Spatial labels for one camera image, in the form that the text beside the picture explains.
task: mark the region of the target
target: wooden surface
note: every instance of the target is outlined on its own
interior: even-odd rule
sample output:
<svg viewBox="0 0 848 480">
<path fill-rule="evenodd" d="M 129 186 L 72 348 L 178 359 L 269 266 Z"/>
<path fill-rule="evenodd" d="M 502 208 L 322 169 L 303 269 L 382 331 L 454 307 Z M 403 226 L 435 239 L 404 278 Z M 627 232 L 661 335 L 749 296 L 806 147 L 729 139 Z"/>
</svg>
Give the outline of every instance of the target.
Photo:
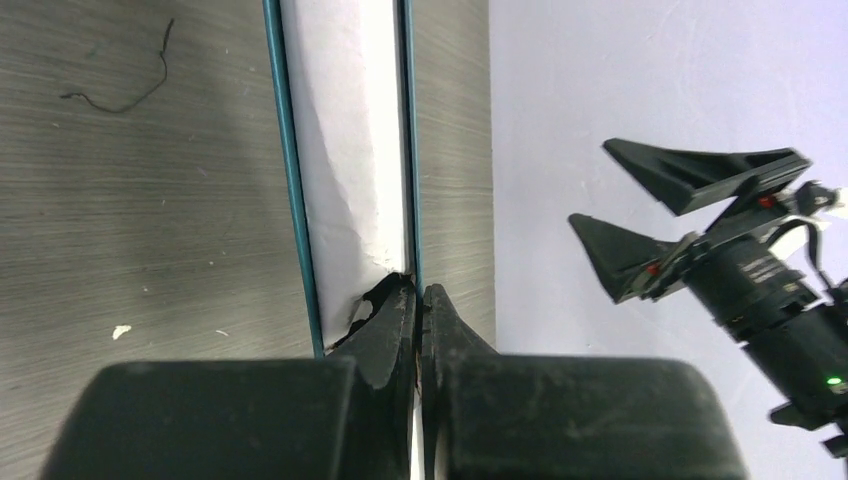
<svg viewBox="0 0 848 480">
<path fill-rule="evenodd" d="M 414 2 L 422 275 L 495 345 L 489 2 Z"/>
<path fill-rule="evenodd" d="M 311 352 L 260 2 L 40 3 L 0 9 L 4 480 L 107 364 Z M 487 2 L 415 4 L 425 279 L 494 342 Z M 172 17 L 137 108 L 58 98 L 133 100 Z"/>
</svg>

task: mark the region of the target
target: white debris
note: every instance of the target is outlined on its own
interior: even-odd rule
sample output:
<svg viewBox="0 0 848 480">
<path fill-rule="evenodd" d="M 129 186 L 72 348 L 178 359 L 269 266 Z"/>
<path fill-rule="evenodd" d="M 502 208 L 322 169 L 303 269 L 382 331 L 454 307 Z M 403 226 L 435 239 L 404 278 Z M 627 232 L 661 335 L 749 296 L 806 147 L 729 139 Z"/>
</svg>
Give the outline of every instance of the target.
<svg viewBox="0 0 848 480">
<path fill-rule="evenodd" d="M 112 340 L 117 340 L 121 338 L 121 335 L 132 330 L 132 325 L 117 325 L 115 326 L 115 330 L 112 332 Z"/>
</svg>

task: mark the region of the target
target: blue strip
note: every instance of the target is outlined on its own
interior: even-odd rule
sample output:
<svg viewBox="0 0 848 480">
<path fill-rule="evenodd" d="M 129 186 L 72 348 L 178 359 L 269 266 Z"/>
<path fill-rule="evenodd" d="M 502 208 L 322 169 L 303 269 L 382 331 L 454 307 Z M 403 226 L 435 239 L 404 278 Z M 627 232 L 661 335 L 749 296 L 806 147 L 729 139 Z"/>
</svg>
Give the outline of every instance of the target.
<svg viewBox="0 0 848 480">
<path fill-rule="evenodd" d="M 300 164 L 297 157 L 294 116 L 292 114 L 289 74 L 286 67 L 286 50 L 283 44 L 282 13 L 279 0 L 263 0 L 265 10 L 265 33 L 268 35 L 268 50 L 271 52 L 271 77 L 277 103 L 277 118 L 280 122 L 280 139 L 283 142 L 283 161 L 289 187 L 289 204 L 294 223 L 294 238 L 297 243 L 297 258 L 303 277 L 303 293 L 306 295 L 306 312 L 309 315 L 309 330 L 312 333 L 312 351 L 315 358 L 324 356 L 324 337 L 321 335 L 321 317 L 318 311 L 318 292 L 315 287 L 315 271 L 312 268 L 312 252 L 309 247 L 309 229 L 306 224 L 306 209 L 303 204 L 303 186 L 300 182 Z"/>
<path fill-rule="evenodd" d="M 406 68 L 406 113 L 409 148 L 409 174 L 412 199 L 412 248 L 415 259 L 415 286 L 418 298 L 424 296 L 424 277 L 421 272 L 421 194 L 418 176 L 418 118 L 415 112 L 415 24 L 412 21 L 413 0 L 403 0 L 404 66 Z"/>
</svg>

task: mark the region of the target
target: red component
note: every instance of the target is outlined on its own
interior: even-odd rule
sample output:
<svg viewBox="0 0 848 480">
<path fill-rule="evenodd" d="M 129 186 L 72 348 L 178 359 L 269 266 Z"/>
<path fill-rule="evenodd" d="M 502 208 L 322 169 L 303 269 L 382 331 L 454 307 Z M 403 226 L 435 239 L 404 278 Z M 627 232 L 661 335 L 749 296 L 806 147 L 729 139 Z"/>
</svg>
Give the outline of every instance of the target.
<svg viewBox="0 0 848 480">
<path fill-rule="evenodd" d="M 757 202 L 763 208 L 771 208 L 774 206 L 775 203 L 777 203 L 777 199 L 774 198 L 774 195 L 767 195 L 765 197 L 760 197 Z"/>
</svg>

